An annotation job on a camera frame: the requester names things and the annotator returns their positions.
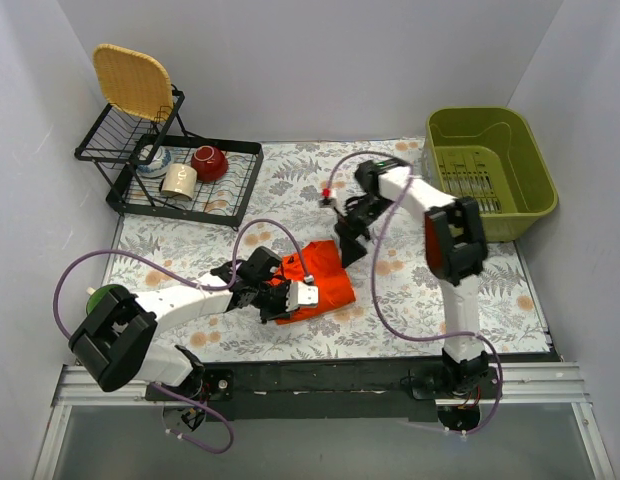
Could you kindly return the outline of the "orange t shirt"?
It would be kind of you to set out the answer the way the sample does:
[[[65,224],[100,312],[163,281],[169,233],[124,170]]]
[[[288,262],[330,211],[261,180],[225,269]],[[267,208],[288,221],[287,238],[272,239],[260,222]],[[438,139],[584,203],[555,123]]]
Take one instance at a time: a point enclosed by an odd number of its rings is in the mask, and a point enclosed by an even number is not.
[[[302,253],[319,289],[319,303],[315,308],[301,308],[289,319],[277,319],[278,325],[318,317],[356,301],[350,278],[341,266],[339,251],[333,240],[311,242],[302,249]]]

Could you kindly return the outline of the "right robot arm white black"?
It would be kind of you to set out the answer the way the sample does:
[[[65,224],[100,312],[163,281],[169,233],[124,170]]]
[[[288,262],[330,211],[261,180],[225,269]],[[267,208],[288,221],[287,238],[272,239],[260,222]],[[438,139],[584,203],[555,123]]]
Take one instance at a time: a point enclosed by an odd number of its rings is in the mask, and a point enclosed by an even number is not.
[[[488,354],[478,338],[478,282],[488,248],[477,201],[436,189],[389,154],[360,163],[354,177],[363,194],[336,211],[342,266],[366,256],[359,239],[371,239],[369,226],[384,213],[402,208],[424,227],[426,263],[439,281],[446,325],[442,373],[434,384],[454,397],[469,395],[488,373]]]

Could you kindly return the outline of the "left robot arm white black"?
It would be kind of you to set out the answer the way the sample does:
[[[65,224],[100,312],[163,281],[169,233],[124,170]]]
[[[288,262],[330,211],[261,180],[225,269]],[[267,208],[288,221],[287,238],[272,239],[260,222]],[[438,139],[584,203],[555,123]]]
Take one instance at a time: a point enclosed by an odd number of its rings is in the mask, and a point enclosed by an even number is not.
[[[188,348],[156,339],[197,318],[253,306],[262,322],[287,319],[313,288],[278,275],[281,259],[265,247],[248,260],[212,269],[189,285],[133,293],[118,284],[95,291],[69,348],[105,392],[132,380],[159,383],[183,400],[202,390],[204,364]]]

